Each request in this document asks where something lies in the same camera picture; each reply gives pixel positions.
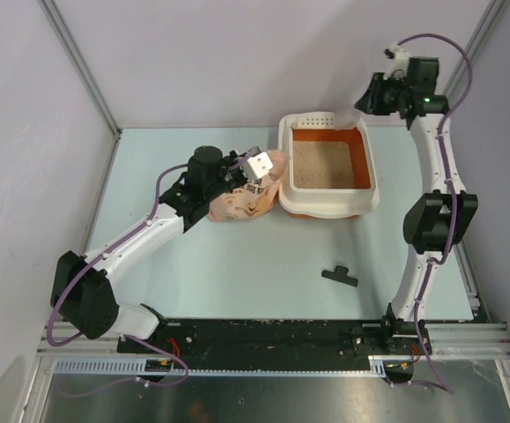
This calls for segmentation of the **clear plastic scoop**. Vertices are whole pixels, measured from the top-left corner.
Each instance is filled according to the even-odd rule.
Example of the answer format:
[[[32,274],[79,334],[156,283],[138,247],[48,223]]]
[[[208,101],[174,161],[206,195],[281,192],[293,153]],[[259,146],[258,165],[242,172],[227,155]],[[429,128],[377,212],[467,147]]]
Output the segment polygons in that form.
[[[333,114],[334,130],[351,130],[356,128],[361,118],[361,113],[354,109],[345,109]]]

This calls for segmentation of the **pink cat litter bag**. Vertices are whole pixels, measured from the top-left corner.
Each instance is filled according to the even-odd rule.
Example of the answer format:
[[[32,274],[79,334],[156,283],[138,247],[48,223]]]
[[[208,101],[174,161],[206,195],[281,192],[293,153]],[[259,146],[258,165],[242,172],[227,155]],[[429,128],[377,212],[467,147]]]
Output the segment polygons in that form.
[[[273,162],[273,169],[262,179],[247,182],[243,187],[215,199],[210,205],[207,219],[212,222],[253,219],[271,210],[286,176],[289,158],[281,150],[265,152]]]

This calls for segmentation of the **cream orange litter box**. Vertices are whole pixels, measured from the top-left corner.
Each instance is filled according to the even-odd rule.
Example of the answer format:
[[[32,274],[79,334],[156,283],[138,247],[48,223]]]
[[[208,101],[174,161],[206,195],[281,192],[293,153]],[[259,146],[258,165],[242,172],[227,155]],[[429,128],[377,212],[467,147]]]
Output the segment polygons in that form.
[[[289,164],[278,200],[293,217],[355,219],[380,202],[364,119],[334,130],[333,114],[290,114],[279,123],[277,146]]]

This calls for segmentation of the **black bag sealing clip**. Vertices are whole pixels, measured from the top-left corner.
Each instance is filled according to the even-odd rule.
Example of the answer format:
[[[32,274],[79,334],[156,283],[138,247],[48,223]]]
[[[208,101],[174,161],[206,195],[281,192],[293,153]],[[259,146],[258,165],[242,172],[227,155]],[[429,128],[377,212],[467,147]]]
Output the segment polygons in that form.
[[[351,276],[349,269],[342,265],[337,265],[334,270],[322,270],[321,276],[347,286],[358,286],[358,279]]]

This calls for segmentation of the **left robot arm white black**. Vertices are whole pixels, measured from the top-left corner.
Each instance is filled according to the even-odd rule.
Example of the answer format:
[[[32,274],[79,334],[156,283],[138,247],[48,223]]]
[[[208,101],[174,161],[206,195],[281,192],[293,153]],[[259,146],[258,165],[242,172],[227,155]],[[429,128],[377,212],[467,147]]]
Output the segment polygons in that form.
[[[155,185],[151,210],[133,227],[83,255],[69,251],[59,258],[47,341],[52,346],[65,344],[53,337],[55,321],[63,317],[80,336],[96,339],[113,332],[136,338],[148,352],[161,350],[167,341],[162,318],[151,306],[120,300],[117,291],[124,275],[202,220],[214,200],[263,178],[271,168],[267,153],[257,147],[224,155],[206,145],[196,148],[187,163],[172,168],[180,175],[167,190],[161,188],[167,175],[163,172]]]

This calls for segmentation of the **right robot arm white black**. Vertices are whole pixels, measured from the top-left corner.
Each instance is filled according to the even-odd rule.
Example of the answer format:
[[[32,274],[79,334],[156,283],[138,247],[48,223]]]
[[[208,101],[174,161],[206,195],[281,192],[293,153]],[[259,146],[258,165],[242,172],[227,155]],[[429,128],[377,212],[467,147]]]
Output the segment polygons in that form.
[[[372,336],[388,353],[407,353],[427,344],[426,299],[436,273],[473,220],[478,198],[468,193],[455,164],[450,106],[436,93],[439,60],[400,48],[385,54],[390,67],[373,74],[355,108],[367,115],[399,114],[418,151],[423,193],[403,220],[407,262],[379,334]]]

